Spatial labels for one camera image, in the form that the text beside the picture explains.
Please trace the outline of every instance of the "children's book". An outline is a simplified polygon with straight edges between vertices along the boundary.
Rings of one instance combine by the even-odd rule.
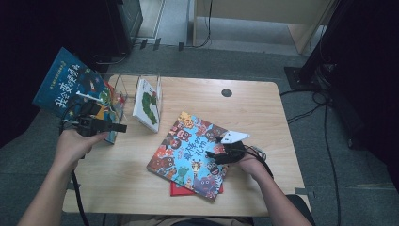
[[[33,104],[62,120],[74,121],[81,105],[93,100],[101,106],[99,113],[93,117],[120,123],[126,98],[125,90],[116,90],[76,56],[61,48]],[[106,140],[114,143],[116,136],[117,132],[112,131]]]
[[[191,188],[191,186],[180,186],[172,181],[170,182],[170,196],[187,196],[197,194],[196,192],[192,191]],[[223,193],[223,185],[219,189],[219,194],[221,193]]]
[[[139,76],[136,85],[136,99],[133,108],[133,117],[146,125],[154,133],[158,133],[162,109],[161,77],[157,76],[156,89],[145,79]]]
[[[179,186],[215,200],[227,171],[206,152],[223,153],[215,138],[227,130],[182,112],[153,155],[147,169]]]

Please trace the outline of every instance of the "picture book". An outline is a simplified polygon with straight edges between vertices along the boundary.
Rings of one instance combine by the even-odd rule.
[[[116,90],[65,48],[61,48],[46,74],[33,104],[73,121],[82,103],[94,100],[101,106],[93,116],[99,120],[120,123],[126,91]],[[108,142],[114,143],[117,132],[110,132]]]
[[[154,133],[158,133],[162,109],[161,77],[157,76],[156,89],[145,79],[139,76],[136,85],[136,99],[133,108],[133,117],[146,125]]]
[[[227,165],[217,165],[206,151],[223,153],[215,142],[227,130],[182,112],[156,150],[147,169],[184,186],[203,197],[215,200],[220,192]]]
[[[223,185],[219,189],[219,194],[223,193]],[[170,182],[170,196],[186,196],[195,195],[196,192],[192,191],[190,187],[180,186],[175,182]]]

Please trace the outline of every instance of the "blue book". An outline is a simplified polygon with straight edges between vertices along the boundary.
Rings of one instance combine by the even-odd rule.
[[[217,165],[206,152],[224,153],[216,137],[227,130],[182,112],[156,150],[147,169],[177,186],[212,201],[221,192],[227,165]]]
[[[73,121],[84,102],[95,100],[101,110],[93,117],[120,123],[126,98],[126,93],[115,90],[98,73],[61,48],[33,104],[62,120]],[[116,136],[117,132],[110,132],[106,140],[114,143]]]

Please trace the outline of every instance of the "wooden table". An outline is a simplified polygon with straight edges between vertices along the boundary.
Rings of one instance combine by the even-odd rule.
[[[194,45],[197,17],[209,17],[210,4],[211,0],[195,1]],[[288,24],[296,50],[302,54],[318,27],[327,24],[335,4],[336,0],[215,0],[212,18]]]
[[[135,93],[136,77],[122,77]],[[251,135],[244,140],[267,154],[267,164],[285,194],[303,188],[279,90],[272,82],[162,77],[163,111],[154,134],[131,117],[133,99],[125,107],[127,132],[115,145],[100,143],[79,162],[76,175],[88,213],[190,216],[268,216],[258,185],[238,167],[227,172],[224,192],[215,202],[199,196],[170,197],[169,182],[146,166],[182,111],[226,129]],[[232,91],[231,97],[221,94]],[[302,197],[309,206],[306,196]],[[68,190],[63,210],[78,212],[74,191]]]

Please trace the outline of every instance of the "book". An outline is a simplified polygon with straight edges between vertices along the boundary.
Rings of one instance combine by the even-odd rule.
[[[62,47],[32,104],[62,120],[74,121],[80,114],[81,105],[94,100],[101,110],[93,117],[120,123],[126,98],[125,90],[116,90],[100,74]],[[112,131],[106,141],[115,143],[116,137],[117,132]]]
[[[146,125],[154,133],[158,133],[162,109],[161,77],[157,76],[156,89],[145,79],[138,77],[133,117]]]
[[[219,194],[223,193],[223,185],[219,189]],[[170,182],[170,196],[187,196],[195,195],[196,192],[191,190],[191,187],[180,186],[175,182]]]
[[[228,166],[217,165],[206,151],[223,153],[223,144],[215,142],[215,138],[226,132],[220,126],[182,112],[147,169],[214,201]]]

